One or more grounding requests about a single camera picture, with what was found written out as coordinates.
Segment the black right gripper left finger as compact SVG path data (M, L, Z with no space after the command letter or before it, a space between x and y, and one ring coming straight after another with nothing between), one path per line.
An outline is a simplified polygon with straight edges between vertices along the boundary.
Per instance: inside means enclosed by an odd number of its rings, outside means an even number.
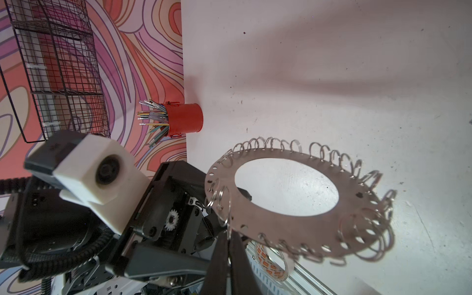
M229 274L229 240L227 232L221 232L211 257L200 295L225 295Z

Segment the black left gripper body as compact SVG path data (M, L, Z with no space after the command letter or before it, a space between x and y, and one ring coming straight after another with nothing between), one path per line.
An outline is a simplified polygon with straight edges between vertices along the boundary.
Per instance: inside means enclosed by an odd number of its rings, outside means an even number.
M127 279L201 281L210 265L195 256L226 226L204 209L206 174L187 162L160 165L105 268Z

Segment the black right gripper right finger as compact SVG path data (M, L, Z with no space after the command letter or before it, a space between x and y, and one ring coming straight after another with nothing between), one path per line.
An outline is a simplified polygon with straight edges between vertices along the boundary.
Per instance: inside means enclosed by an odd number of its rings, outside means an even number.
M231 261L231 294L262 295L243 247L241 236L234 231L232 231L229 240L229 258Z

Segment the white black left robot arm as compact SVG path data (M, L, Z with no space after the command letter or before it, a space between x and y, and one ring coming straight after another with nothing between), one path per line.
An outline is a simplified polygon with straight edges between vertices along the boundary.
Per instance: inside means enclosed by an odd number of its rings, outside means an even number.
M20 267L21 283L40 280L41 292L64 283L64 295L257 295L259 287L240 236L227 238L215 210L202 213L204 174L188 163L163 163L140 173L117 154L99 158L88 175L106 208L124 223L113 229L90 206L63 200L53 175L58 161L27 161L33 176L5 179L10 194L1 216L1 267Z

